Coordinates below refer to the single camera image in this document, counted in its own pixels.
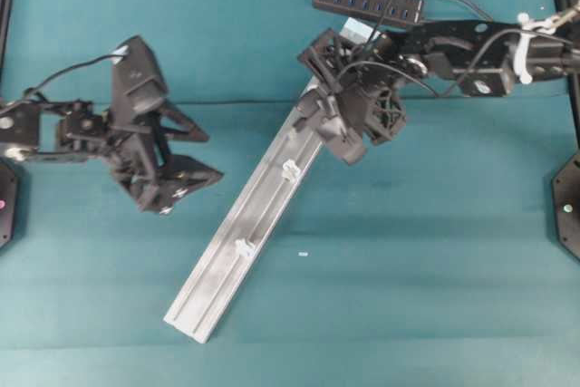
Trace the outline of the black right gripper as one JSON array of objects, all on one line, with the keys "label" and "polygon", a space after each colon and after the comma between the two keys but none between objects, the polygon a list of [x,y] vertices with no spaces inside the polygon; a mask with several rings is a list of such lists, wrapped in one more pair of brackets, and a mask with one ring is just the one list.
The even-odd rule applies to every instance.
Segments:
[{"label": "black right gripper", "polygon": [[380,145],[393,140],[406,125],[400,89],[408,79],[402,68],[375,57],[363,43],[328,28],[297,60],[332,93],[316,87],[299,99],[295,107],[298,118],[293,124],[297,132],[308,128],[321,138],[339,137],[344,135],[344,117],[359,134]]}]

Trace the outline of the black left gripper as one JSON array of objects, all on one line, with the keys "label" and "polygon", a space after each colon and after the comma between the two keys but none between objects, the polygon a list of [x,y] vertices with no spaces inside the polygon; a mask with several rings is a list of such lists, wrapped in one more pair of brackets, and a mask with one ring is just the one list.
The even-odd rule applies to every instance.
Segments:
[{"label": "black left gripper", "polygon": [[[140,211],[169,214],[187,195],[219,182],[224,174],[201,161],[172,155],[162,165],[167,140],[207,142],[209,135],[169,100],[116,99],[97,114],[87,101],[57,102],[56,161],[100,159],[124,188],[135,188]],[[168,119],[176,128],[164,126]]]}]

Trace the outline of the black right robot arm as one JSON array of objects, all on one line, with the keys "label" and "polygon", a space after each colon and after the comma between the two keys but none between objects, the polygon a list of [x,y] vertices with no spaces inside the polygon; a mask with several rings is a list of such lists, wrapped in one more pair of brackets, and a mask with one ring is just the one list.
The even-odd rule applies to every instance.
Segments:
[{"label": "black right robot arm", "polygon": [[333,29],[298,60],[320,82],[300,104],[301,125],[330,140],[374,145],[393,140],[406,123],[400,92],[416,84],[435,98],[504,97],[517,84],[548,82],[579,71],[579,11],[517,23],[448,20],[406,31],[382,31],[356,43]]}]

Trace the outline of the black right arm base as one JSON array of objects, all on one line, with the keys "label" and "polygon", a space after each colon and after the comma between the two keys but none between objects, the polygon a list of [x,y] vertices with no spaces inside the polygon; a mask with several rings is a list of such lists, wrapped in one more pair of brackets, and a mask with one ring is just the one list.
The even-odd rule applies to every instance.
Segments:
[{"label": "black right arm base", "polygon": [[[558,10],[578,0],[555,0]],[[567,78],[568,96],[575,128],[576,151],[552,178],[556,232],[561,246],[579,260],[579,74]]]}]

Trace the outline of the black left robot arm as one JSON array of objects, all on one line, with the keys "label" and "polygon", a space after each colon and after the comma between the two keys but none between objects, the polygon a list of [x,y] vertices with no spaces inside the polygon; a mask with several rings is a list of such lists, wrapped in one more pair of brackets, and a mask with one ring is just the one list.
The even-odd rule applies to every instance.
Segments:
[{"label": "black left robot arm", "polygon": [[167,100],[144,112],[113,102],[97,114],[91,102],[22,99],[1,109],[1,153],[17,162],[102,160],[139,210],[165,215],[222,172],[174,154],[171,141],[206,142],[208,135]]}]

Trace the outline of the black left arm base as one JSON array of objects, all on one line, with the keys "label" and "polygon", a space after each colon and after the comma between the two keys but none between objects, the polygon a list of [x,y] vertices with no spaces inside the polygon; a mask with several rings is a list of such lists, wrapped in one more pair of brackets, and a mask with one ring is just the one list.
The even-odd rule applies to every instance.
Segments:
[{"label": "black left arm base", "polygon": [[1,209],[0,209],[0,241],[4,247],[11,239],[15,228],[15,212],[19,192],[19,179],[12,167],[1,161]]}]

